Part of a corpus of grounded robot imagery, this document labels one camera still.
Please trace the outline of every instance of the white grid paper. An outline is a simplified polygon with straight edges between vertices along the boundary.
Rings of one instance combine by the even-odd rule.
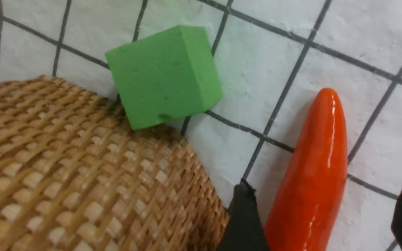
[[[106,50],[180,23],[204,26],[225,98],[171,124],[225,205],[246,178],[265,222],[276,192],[267,180],[282,179],[308,102],[330,86],[343,101],[350,165],[328,250],[397,250],[389,225],[402,185],[402,24],[386,16],[402,18],[401,3],[0,0],[0,81],[48,74],[114,99]],[[240,62],[245,50],[254,61]]]

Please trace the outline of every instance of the red pepper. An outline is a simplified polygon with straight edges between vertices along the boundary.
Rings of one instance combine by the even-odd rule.
[[[324,251],[346,177],[342,105],[333,89],[322,89],[310,107],[266,222],[271,250]]]

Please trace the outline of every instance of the wicker basket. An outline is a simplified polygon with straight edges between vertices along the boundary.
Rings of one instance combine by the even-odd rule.
[[[0,250],[213,250],[228,220],[173,129],[60,78],[0,84]]]

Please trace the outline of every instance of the white tile surface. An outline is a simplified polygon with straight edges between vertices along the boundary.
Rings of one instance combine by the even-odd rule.
[[[60,52],[57,77],[111,100],[117,98],[117,88],[110,70],[63,49]]]
[[[240,182],[258,139],[206,114],[192,117],[186,135],[214,186],[225,188],[217,192],[228,207],[233,186]]]
[[[1,36],[0,82],[51,75],[56,48],[5,22]]]
[[[314,41],[396,74],[402,0],[334,0]]]
[[[320,89],[331,87],[342,102],[350,152],[389,84],[340,59],[309,50],[269,136],[295,147],[311,102]]]
[[[212,111],[263,132],[302,48],[229,16],[215,54],[224,97]]]
[[[227,2],[217,1],[223,5]],[[307,37],[323,2],[235,0],[232,8]],[[58,38],[65,0],[5,0],[4,5],[6,16]],[[142,0],[73,0],[64,42],[105,61],[106,51],[131,42],[141,5]],[[222,16],[221,11],[197,0],[149,0],[139,38],[188,24],[205,27],[212,44]],[[402,1],[333,0],[315,41],[395,74],[402,64]],[[287,38],[229,16],[215,55],[225,98],[214,111],[234,123],[262,132],[301,49],[302,45]],[[51,75],[55,51],[55,46],[4,23],[0,81]],[[57,73],[79,86],[115,98],[110,72],[68,51],[61,51]],[[332,87],[343,102],[350,150],[388,84],[389,81],[372,73],[311,50],[270,136],[294,146],[309,103],[319,89]],[[178,130],[182,123],[182,119],[169,122]],[[227,206],[233,185],[243,175],[258,138],[205,114],[192,119],[186,135]],[[290,155],[265,143],[248,177],[257,188],[263,222]],[[402,86],[397,86],[375,121],[349,172],[399,194]],[[328,250],[385,250],[393,240],[389,229],[393,206],[394,200],[348,181]]]
[[[4,16],[58,40],[66,9],[66,0],[4,0]]]
[[[131,43],[142,0],[73,0],[64,44],[106,62],[105,52]]]
[[[275,27],[308,38],[325,0],[235,0],[232,7]]]
[[[400,194],[402,189],[402,86],[397,86],[367,134],[348,172]]]
[[[386,250],[395,200],[348,181],[327,251]]]
[[[247,181],[257,190],[255,192],[257,208],[263,226],[268,219],[269,211],[291,156],[291,153],[265,142],[249,173]]]
[[[204,27],[212,45],[222,16],[223,12],[197,0],[149,0],[139,39],[184,24]]]

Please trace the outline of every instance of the green foam block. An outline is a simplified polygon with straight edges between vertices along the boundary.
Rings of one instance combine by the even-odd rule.
[[[202,113],[223,97],[203,27],[179,25],[106,59],[134,130]]]

